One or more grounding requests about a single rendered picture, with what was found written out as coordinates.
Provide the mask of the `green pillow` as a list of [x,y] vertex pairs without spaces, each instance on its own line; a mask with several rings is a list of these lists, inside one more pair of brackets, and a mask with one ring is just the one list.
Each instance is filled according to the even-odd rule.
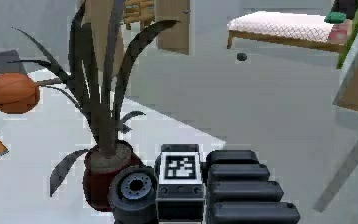
[[346,20],[346,15],[341,12],[330,12],[324,19],[325,23],[341,24]]

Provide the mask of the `orange basketball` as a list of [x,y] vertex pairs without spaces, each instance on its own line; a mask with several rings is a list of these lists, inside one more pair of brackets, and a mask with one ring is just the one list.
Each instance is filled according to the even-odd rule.
[[24,114],[39,100],[39,86],[31,78],[20,73],[0,74],[0,112]]

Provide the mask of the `white table with wooden side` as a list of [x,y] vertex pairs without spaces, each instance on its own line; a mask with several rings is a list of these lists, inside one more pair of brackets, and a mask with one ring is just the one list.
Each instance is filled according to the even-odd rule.
[[[333,104],[358,112],[358,12],[353,25],[346,56],[338,60],[342,80]],[[342,160],[332,179],[317,199],[313,206],[315,211],[323,212],[329,206],[357,166],[358,140]]]

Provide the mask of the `brown wooden door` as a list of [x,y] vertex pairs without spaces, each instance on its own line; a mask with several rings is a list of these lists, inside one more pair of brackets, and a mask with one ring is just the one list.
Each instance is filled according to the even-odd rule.
[[176,20],[172,27],[157,37],[157,48],[188,55],[190,52],[190,0],[155,0],[156,21]]

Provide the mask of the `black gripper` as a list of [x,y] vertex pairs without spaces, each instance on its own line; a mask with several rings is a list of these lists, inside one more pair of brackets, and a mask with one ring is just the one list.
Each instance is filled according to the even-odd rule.
[[132,166],[112,180],[108,193],[114,224],[150,224],[156,221],[157,181],[150,166]]

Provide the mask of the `bed with pink cover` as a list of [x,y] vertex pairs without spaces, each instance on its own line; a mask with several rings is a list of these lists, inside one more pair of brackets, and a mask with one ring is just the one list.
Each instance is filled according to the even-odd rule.
[[227,24],[227,48],[234,38],[340,53],[351,34],[352,21],[325,23],[326,16],[257,11]]

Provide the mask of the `wooden slatted chair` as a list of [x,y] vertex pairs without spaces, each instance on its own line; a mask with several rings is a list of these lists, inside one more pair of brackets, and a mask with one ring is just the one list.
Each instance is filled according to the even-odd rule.
[[154,0],[126,0],[123,22],[126,29],[138,23],[141,30],[155,21]]

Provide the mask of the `grey flat object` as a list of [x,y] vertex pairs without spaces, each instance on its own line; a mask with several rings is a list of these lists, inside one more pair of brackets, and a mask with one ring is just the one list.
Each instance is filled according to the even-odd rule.
[[16,49],[0,49],[0,74],[27,74]]

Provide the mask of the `dark house plant red pot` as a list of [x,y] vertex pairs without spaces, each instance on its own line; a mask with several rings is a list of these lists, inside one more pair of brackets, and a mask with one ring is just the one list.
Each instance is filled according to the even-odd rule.
[[140,111],[121,114],[134,63],[155,37],[177,22],[155,22],[141,30],[127,47],[120,46],[118,40],[125,0],[112,0],[110,14],[105,21],[107,36],[103,68],[99,69],[92,25],[83,20],[86,6],[86,3],[80,5],[71,22],[69,71],[65,71],[40,42],[35,43],[45,56],[36,63],[56,76],[54,80],[44,81],[42,85],[51,89],[56,89],[59,84],[66,86],[62,93],[70,98],[86,118],[95,141],[94,147],[74,151],[55,166],[50,175],[49,194],[53,195],[58,190],[76,160],[84,156],[83,191],[86,201],[96,210],[108,211],[110,182],[120,171],[140,162],[133,147],[119,138],[121,133],[130,131],[126,122],[142,114]]

